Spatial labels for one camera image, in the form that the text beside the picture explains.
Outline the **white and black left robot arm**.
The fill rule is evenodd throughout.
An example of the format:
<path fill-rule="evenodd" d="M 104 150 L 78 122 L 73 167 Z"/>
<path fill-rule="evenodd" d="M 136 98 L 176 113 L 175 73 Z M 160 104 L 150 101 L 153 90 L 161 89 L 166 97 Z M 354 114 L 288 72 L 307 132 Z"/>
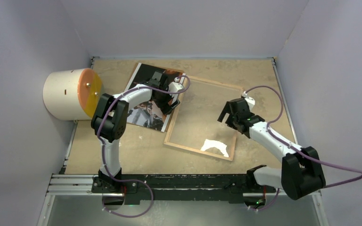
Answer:
<path fill-rule="evenodd" d="M 159 118 L 172 113 L 180 104 L 177 95 L 186 91 L 182 84 L 184 74 L 170 78 L 164 72 L 154 72 L 143 82 L 120 94 L 104 93 L 91 120 L 91 127 L 101 142 L 102 165 L 98 178 L 111 193 L 122 186 L 119 161 L 120 138 L 125 132 L 128 112 L 144 102 L 157 106 Z"/>

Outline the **printed photo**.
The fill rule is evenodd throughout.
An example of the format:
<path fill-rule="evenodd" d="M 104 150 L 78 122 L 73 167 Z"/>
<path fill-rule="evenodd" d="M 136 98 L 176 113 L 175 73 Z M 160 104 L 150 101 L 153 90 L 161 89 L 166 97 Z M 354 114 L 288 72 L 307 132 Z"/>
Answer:
<path fill-rule="evenodd" d="M 155 73 L 168 76 L 167 83 L 170 84 L 175 78 L 184 74 L 184 71 L 157 67 L 153 65 L 137 63 L 136 68 L 127 83 L 126 90 L 134 88 L 137 84 L 148 81 Z M 169 115 L 164 115 L 152 100 L 145 101 L 129 109 L 127 122 L 129 124 L 164 132 L 169 120 Z"/>

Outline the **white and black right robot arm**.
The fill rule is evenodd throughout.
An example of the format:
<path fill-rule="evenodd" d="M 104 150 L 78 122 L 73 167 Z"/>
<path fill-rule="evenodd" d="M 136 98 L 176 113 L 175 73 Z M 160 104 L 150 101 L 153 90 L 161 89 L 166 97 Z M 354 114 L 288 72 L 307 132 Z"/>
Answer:
<path fill-rule="evenodd" d="M 263 186 L 282 189 L 289 198 L 298 200 L 326 186 L 318 152 L 303 148 L 278 132 L 261 116 L 250 111 L 247 98 L 226 102 L 218 121 L 261 144 L 281 163 L 280 169 L 260 165 L 247 171 L 246 186 L 256 192 Z"/>

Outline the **wooden picture frame with glass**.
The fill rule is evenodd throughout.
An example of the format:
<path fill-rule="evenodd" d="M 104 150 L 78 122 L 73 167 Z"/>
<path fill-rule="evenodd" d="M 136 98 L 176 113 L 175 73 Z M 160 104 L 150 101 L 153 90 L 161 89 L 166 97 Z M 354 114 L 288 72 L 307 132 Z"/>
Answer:
<path fill-rule="evenodd" d="M 179 95 L 164 144 L 179 150 L 232 161 L 237 131 L 218 122 L 227 101 L 240 97 L 243 87 L 190 77 L 191 85 Z"/>

